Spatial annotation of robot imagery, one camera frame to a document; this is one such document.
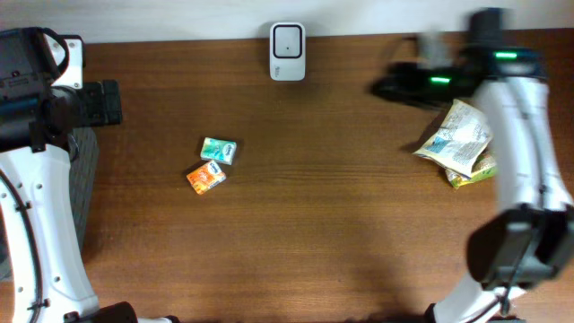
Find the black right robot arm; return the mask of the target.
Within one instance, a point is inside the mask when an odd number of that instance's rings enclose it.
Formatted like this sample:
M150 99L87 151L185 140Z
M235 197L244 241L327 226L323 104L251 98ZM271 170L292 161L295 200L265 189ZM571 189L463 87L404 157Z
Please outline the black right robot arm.
M426 322L507 322L512 301L556 278L573 256L573 200L552 144L543 61L506 39L503 17L494 7L472 13L454 62L443 60L439 42L423 43L424 65L394 63L371 88L419 107L467 98L493 133L498 213L469 237L467 274L429 306Z

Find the grey plastic basket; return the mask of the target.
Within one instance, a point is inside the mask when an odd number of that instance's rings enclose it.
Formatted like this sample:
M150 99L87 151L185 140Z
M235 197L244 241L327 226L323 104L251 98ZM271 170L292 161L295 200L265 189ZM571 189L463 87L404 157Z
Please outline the grey plastic basket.
M69 139L74 145L69 180L70 200L79 248L83 249L100 149L91 128L76 128Z

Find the cream snack bag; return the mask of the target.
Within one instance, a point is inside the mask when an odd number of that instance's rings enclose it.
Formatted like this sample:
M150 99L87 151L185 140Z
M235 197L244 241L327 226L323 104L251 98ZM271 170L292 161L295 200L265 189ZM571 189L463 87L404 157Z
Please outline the cream snack bag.
M461 100L453 100L439 129L413 154L471 178L475 162L491 140L485 114Z

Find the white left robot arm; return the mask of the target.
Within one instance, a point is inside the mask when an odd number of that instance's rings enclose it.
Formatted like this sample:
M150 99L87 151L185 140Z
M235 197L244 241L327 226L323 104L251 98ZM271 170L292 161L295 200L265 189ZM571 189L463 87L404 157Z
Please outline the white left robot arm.
M135 322L101 307L86 274L70 197L70 144L80 127L122 121L116 81L83 81L83 40L49 28L1 34L1 215L16 322Z

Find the white barcode scanner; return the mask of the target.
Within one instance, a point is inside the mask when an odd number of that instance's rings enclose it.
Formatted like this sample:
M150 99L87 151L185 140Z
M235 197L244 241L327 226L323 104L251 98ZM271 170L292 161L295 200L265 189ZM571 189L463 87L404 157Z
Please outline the white barcode scanner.
M277 82L306 76L306 29L299 22L276 22L269 31L269 74Z

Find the green tea carton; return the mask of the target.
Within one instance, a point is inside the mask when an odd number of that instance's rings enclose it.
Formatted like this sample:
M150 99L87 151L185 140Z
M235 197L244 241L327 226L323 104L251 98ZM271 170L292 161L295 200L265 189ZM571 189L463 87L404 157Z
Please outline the green tea carton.
M497 174L497 171L498 168L494 156L488 149L486 149L477 157L473 165L470 178L452 170L445 170L445 173L450 185L454 189L459 189L463 186L492 178Z

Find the orange Kleenex tissue pack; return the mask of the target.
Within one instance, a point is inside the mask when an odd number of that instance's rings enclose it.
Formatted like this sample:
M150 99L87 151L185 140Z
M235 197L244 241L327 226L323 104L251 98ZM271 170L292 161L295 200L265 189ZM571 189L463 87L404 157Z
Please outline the orange Kleenex tissue pack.
M187 181L198 195L202 195L227 179L216 161L204 165L187 174Z

